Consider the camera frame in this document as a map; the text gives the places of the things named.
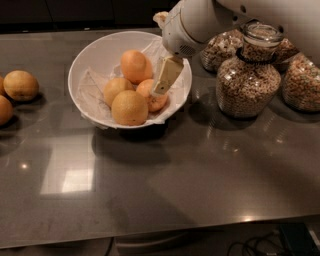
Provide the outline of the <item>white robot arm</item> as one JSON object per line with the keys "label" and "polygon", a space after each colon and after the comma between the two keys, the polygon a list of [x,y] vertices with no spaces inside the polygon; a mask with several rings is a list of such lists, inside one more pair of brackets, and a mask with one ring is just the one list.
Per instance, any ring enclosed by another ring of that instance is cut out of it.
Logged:
{"label": "white robot arm", "polygon": [[314,64],[320,64],[320,0],[180,0],[168,13],[162,44],[176,62],[207,41],[250,20],[281,28]]}

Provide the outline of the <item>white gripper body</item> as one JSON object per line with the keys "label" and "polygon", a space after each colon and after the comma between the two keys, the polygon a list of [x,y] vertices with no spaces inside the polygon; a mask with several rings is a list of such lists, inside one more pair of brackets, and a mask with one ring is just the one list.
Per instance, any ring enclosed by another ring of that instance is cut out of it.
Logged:
{"label": "white gripper body", "polygon": [[173,55],[187,58],[197,54],[209,39],[206,31],[207,3],[177,3],[165,19],[163,46]]}

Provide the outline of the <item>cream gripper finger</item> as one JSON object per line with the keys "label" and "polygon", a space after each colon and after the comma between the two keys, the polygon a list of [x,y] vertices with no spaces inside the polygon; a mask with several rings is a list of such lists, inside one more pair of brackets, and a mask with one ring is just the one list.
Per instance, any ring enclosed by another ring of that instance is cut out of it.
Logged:
{"label": "cream gripper finger", "polygon": [[157,12],[153,16],[153,21],[158,25],[158,27],[163,30],[166,26],[166,21],[169,13],[167,11]]}
{"label": "cream gripper finger", "polygon": [[175,83],[183,68],[183,60],[179,57],[160,57],[157,62],[151,94],[156,97],[165,95]]}

